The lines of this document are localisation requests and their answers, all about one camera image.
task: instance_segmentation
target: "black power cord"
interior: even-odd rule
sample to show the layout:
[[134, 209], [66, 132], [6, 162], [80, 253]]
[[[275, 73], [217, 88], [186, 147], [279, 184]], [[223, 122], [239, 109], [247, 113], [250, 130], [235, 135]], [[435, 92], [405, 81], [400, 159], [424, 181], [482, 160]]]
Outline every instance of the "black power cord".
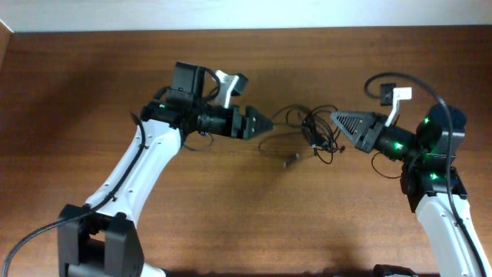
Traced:
[[467, 227], [463, 223], [463, 219], [458, 215], [458, 212], [456, 210], [456, 205], [454, 204], [453, 200], [453, 195], [451, 193], [451, 156], [452, 156], [452, 148], [451, 146], [453, 145], [453, 120], [451, 118], [451, 114], [449, 112], [449, 109], [447, 108], [446, 102], [436, 93], [436, 91], [431, 88], [428, 84], [423, 82], [417, 77], [414, 77], [412, 75], [404, 74], [404, 73], [399, 73], [399, 72], [384, 72], [380, 73], [377, 75], [374, 75], [370, 77], [364, 84], [364, 92], [366, 95], [368, 95], [371, 98], [380, 98], [373, 93], [369, 91], [369, 84], [371, 84], [374, 80], [378, 78], [383, 78], [383, 77], [397, 77], [397, 78], [403, 78], [408, 81], [411, 81], [415, 83], [416, 85], [420, 86], [423, 90], [425, 90], [427, 93], [432, 95], [432, 97], [436, 100], [437, 103], [441, 106], [441, 108], [444, 111], [444, 114], [446, 115], [446, 121], [448, 124], [448, 131], [449, 131], [449, 139], [447, 140], [447, 151], [446, 151], [446, 191], [447, 191], [447, 198], [450, 203], [451, 211], [453, 212], [453, 216], [456, 219], [457, 224], [460, 226], [461, 231], [463, 232], [465, 239], [468, 242], [468, 245], [471, 248], [471, 251], [473, 252], [475, 259], [477, 260], [478, 267], [480, 268], [480, 273], [483, 277], [486, 276], [485, 272], [485, 267], [484, 263], [482, 262], [482, 259], [480, 258], [480, 254], [478, 253], [477, 247], [475, 246], [473, 240], [471, 239], [470, 233], [467, 230]]
[[189, 151], [193, 151], [193, 152], [201, 152], [201, 151], [208, 150], [214, 144], [215, 138], [214, 138], [214, 136], [212, 134], [209, 134], [208, 133], [207, 135], [210, 137], [210, 143], [207, 146], [205, 146], [204, 148], [196, 149], [196, 148], [190, 147], [190, 146], [188, 146], [188, 145], [186, 145], [184, 143], [183, 143], [183, 148], [184, 149], [187, 149]]
[[213, 88], [207, 96], [205, 96], [204, 98], [202, 98], [201, 100], [203, 102], [209, 102], [211, 100], [214, 100], [218, 93], [221, 91], [221, 80], [217, 77], [217, 75], [215, 74], [215, 72], [209, 68], [205, 68], [205, 71], [210, 74], [210, 76], [212, 76], [212, 78], [215, 80], [215, 82], [217, 83], [217, 85], [215, 86], [215, 88]]
[[[301, 132], [288, 132], [269, 136], [258, 144], [258, 151], [262, 154], [265, 153], [261, 146], [266, 141], [289, 135], [302, 134], [307, 143], [312, 147], [314, 155], [323, 163], [327, 165], [331, 164], [333, 162], [333, 154], [335, 152], [342, 153], [345, 150], [345, 146], [338, 147], [337, 139], [341, 134], [341, 130], [338, 127], [332, 129], [330, 124], [324, 120], [321, 115], [327, 114], [329, 118], [331, 112], [337, 110], [337, 107], [334, 105], [320, 105], [316, 108], [309, 109], [304, 105], [294, 104], [281, 108], [270, 117], [270, 120], [274, 121], [278, 115], [285, 112], [284, 122], [276, 122], [274, 125], [287, 125], [291, 128], [300, 129]], [[295, 117], [297, 117], [298, 122], [291, 121], [291, 115], [293, 114], [296, 115]], [[330, 154], [330, 159], [323, 159], [319, 152]]]
[[381, 175], [382, 177], [385, 177], [386, 179], [399, 179], [399, 178], [401, 177], [401, 174], [400, 174], [400, 175], [398, 175], [398, 176], [388, 176], [388, 175], [385, 175], [385, 174], [383, 174], [383, 173], [379, 172], [379, 170], [377, 170], [377, 169], [376, 169], [376, 166], [374, 166], [374, 160], [375, 160], [375, 159], [376, 159], [376, 157], [377, 157], [378, 155], [380, 155], [380, 154], [382, 154], [382, 153], [381, 153], [381, 152], [377, 152], [376, 154], [374, 154], [374, 155], [372, 156], [372, 159], [371, 159], [371, 166], [372, 166], [372, 169], [374, 169], [374, 171], [375, 171], [377, 174]]
[[39, 229], [31, 232], [29, 235], [27, 235], [26, 237], [24, 237], [23, 239], [21, 239], [19, 242], [17, 242], [17, 244], [14, 246], [14, 248], [12, 248], [12, 250], [8, 253], [7, 257], [5, 258], [5, 262], [4, 262], [3, 267], [2, 267], [2, 277], [7, 277], [8, 276], [8, 268], [10, 267], [10, 264], [11, 264], [11, 262], [12, 262], [14, 256], [15, 256], [15, 254], [28, 241], [30, 241], [34, 237], [36, 237], [38, 235], [41, 235], [42, 233], [47, 232], [47, 231], [49, 231], [51, 229], [60, 227], [60, 226], [65, 225], [65, 224], [67, 224], [69, 222], [75, 222], [75, 221], [84, 219], [84, 218], [86, 218], [86, 217], [94, 214], [95, 212], [97, 212], [100, 208], [102, 208], [104, 205], [106, 205], [109, 201], [111, 201], [115, 197], [116, 192], [118, 192], [118, 190], [120, 189], [120, 187], [123, 185], [123, 182], [125, 182], [126, 178], [128, 177], [128, 175], [130, 174], [131, 170], [133, 169], [133, 166], [138, 161], [138, 158], [140, 158], [140, 155], [142, 154], [142, 152], [145, 149], [145, 130], [144, 130], [144, 126], [142, 125], [141, 120], [135, 114], [132, 113], [131, 114], [131, 118], [133, 119], [133, 121], [135, 122], [135, 124], [140, 128], [140, 133], [141, 133], [141, 137], [142, 137], [141, 144], [140, 144], [140, 147], [138, 148], [137, 153], [135, 154], [135, 157], [131, 160], [130, 164], [126, 168], [125, 172], [121, 176], [121, 178], [118, 181], [118, 183], [116, 184], [116, 186], [104, 197], [104, 199], [101, 201], [101, 203], [99, 203], [96, 206], [92, 207], [86, 213], [84, 213], [82, 215], [79, 215], [79, 216], [75, 216], [75, 217], [69, 218], [69, 219], [58, 220], [57, 222], [53, 222], [53, 223], [50, 223], [48, 225], [45, 225], [45, 226], [43, 226], [43, 227], [41, 227], [41, 228], [39, 228]]

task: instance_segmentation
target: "black bracket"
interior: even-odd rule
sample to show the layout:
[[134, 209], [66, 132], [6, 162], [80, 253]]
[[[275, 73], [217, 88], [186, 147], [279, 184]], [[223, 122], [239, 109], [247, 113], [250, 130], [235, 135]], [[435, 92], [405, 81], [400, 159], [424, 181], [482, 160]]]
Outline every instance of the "black bracket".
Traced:
[[[58, 219], [70, 219], [86, 211], [85, 207], [66, 205]], [[104, 242], [90, 236], [100, 231], [105, 233]], [[115, 217], [95, 213], [58, 227], [60, 277], [139, 277], [143, 266], [137, 230], [122, 213]]]
[[[407, 196], [412, 212], [415, 212], [424, 195], [432, 197], [437, 193], [447, 193], [446, 176], [443, 172], [415, 169], [408, 173], [407, 164], [403, 165], [402, 170], [401, 191]], [[455, 167], [451, 167], [451, 193], [459, 195], [461, 199], [468, 197]]]

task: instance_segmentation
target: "green led light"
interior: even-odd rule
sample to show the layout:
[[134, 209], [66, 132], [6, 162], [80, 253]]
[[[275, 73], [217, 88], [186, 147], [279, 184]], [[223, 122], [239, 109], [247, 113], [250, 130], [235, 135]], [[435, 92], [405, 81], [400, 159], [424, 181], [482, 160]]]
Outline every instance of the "green led light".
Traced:
[[398, 149], [398, 150], [401, 150], [403, 148], [403, 145], [401, 143], [395, 142], [394, 143], [394, 148], [395, 149]]

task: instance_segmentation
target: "tangled cable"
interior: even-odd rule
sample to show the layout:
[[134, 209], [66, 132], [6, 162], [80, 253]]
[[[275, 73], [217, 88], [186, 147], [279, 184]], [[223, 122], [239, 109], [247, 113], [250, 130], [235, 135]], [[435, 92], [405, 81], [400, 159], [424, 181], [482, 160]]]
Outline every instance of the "tangled cable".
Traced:
[[[287, 132], [280, 135], [272, 135], [263, 139], [258, 144], [258, 151], [264, 153], [261, 146], [269, 140], [285, 137], [289, 135], [302, 134], [310, 147], [312, 147], [314, 156], [317, 156], [322, 162], [329, 165], [333, 162], [333, 154], [335, 152], [342, 153], [345, 150], [345, 146], [338, 147], [337, 139], [341, 134], [341, 130], [337, 127], [332, 129], [330, 124], [321, 117], [321, 114], [326, 114], [330, 117], [330, 114], [337, 111], [338, 108], [334, 105], [320, 105], [314, 109], [309, 109], [303, 105], [289, 105], [281, 108], [278, 112], [275, 112], [271, 116], [271, 121], [274, 122], [275, 118], [282, 112], [285, 112], [284, 122], [274, 122], [274, 125], [287, 125], [291, 128], [300, 129], [301, 132]], [[297, 118], [298, 123], [293, 123], [292, 115]], [[326, 152], [330, 154], [330, 159], [325, 160], [319, 152]]]

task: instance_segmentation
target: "tabletop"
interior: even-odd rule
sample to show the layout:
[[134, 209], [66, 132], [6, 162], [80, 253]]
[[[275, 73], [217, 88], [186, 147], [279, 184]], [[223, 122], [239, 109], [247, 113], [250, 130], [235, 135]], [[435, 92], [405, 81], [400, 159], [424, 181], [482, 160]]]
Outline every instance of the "tabletop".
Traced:
[[[363, 84], [386, 71], [416, 75], [466, 115], [457, 151], [475, 229], [492, 259], [492, 28], [311, 28], [222, 31], [16, 33], [0, 73], [0, 257], [23, 236], [82, 205], [135, 133], [139, 113], [170, 85], [176, 62], [241, 72], [233, 98], [265, 115], [290, 104], [389, 113]], [[411, 83], [387, 78], [405, 86]], [[434, 100], [414, 87], [398, 125], [414, 132]], [[166, 166], [138, 222], [146, 262], [176, 271], [342, 272], [376, 264], [436, 272], [427, 236], [398, 180], [347, 146], [331, 165], [302, 137], [270, 147], [302, 159], [289, 169], [258, 143], [217, 138]], [[191, 135], [189, 145], [206, 145]], [[399, 175], [401, 164], [376, 166]], [[10, 276], [57, 275], [56, 232], [28, 243]]]

